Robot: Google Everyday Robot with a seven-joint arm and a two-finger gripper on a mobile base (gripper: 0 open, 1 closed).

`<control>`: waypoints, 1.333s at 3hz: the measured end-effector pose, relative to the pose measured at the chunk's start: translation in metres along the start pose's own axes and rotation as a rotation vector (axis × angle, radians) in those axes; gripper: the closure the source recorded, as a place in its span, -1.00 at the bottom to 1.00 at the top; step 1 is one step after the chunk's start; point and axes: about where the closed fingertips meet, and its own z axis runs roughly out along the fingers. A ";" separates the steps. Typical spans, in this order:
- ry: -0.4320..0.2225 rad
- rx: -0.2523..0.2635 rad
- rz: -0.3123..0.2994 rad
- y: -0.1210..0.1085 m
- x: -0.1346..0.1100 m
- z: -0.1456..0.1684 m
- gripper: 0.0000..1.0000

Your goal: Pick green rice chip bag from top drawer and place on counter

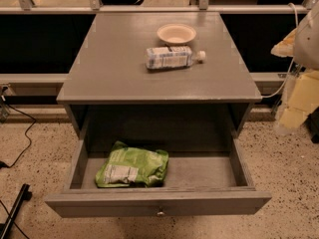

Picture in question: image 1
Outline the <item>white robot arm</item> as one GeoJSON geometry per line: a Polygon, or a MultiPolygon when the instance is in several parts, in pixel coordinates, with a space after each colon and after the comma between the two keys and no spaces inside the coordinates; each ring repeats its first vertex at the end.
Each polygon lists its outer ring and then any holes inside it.
{"type": "Polygon", "coordinates": [[[282,41],[271,49],[277,57],[291,57],[304,67],[298,77],[289,76],[275,119],[277,133],[290,134],[319,108],[319,2],[282,41]]]}

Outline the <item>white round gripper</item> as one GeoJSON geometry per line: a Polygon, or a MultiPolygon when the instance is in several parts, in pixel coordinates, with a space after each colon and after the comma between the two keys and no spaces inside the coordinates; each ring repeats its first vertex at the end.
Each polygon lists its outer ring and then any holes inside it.
{"type": "MultiPolygon", "coordinates": [[[[274,45],[270,53],[277,57],[292,57],[296,29],[274,45]]],[[[319,72],[307,70],[298,77],[289,76],[282,96],[282,105],[275,115],[274,129],[279,135],[293,134],[319,107],[319,72]]]]}

